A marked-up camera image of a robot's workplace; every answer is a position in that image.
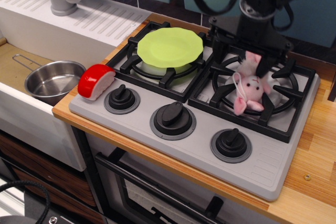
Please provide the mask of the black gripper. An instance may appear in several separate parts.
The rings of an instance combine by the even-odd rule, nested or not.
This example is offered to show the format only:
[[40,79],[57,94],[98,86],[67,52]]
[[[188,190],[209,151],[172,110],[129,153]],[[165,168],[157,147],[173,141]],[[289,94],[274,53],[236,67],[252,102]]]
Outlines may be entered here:
[[292,43],[275,31],[269,20],[213,16],[209,23],[214,61],[221,64],[231,47],[253,52],[257,54],[256,76],[260,78],[292,50]]

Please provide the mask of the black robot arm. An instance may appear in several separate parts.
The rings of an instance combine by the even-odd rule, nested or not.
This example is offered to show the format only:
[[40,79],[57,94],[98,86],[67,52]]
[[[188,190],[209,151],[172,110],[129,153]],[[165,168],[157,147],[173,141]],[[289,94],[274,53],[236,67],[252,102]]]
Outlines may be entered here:
[[214,61],[221,63],[232,47],[261,56],[256,74],[263,77],[273,66],[286,61],[293,44],[274,26],[276,12],[285,8],[293,20],[292,0],[239,0],[240,15],[213,16],[210,36]]

